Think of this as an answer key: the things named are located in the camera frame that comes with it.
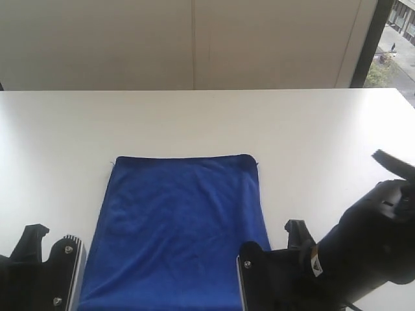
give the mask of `white wall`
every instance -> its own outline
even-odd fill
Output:
[[[376,0],[0,0],[5,89],[347,87]]]

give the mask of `white tabletop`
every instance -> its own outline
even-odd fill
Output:
[[[320,240],[378,181],[378,148],[415,164],[415,110],[395,89],[0,93],[0,254],[24,225],[89,248],[117,156],[251,154],[273,248],[285,222]],[[410,310],[415,286],[388,284],[358,303]]]

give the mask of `sidewalk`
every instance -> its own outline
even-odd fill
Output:
[[[394,61],[415,81],[415,46],[392,27],[385,27],[378,46],[384,51],[390,51],[394,43],[396,44],[395,51],[397,51]]]

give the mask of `screw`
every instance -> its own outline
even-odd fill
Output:
[[[65,254],[70,254],[72,253],[73,248],[71,246],[65,246]]]
[[[53,299],[53,305],[54,306],[60,306],[62,304],[62,298],[61,297],[55,297]]]

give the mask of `building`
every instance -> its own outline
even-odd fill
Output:
[[[415,0],[395,0],[387,23],[415,45]]]

